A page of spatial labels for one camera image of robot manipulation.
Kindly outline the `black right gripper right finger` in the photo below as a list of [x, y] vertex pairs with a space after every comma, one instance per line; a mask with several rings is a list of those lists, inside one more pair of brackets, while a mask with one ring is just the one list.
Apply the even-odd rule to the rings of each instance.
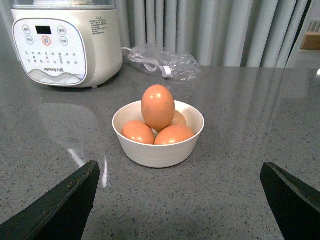
[[320, 238], [320, 192], [272, 162], [264, 162], [260, 181], [286, 240]]

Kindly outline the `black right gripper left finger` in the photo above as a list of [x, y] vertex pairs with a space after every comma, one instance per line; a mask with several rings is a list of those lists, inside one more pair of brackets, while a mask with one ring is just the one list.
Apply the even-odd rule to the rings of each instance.
[[94, 205], [100, 168], [91, 160], [0, 226], [2, 240], [80, 240]]

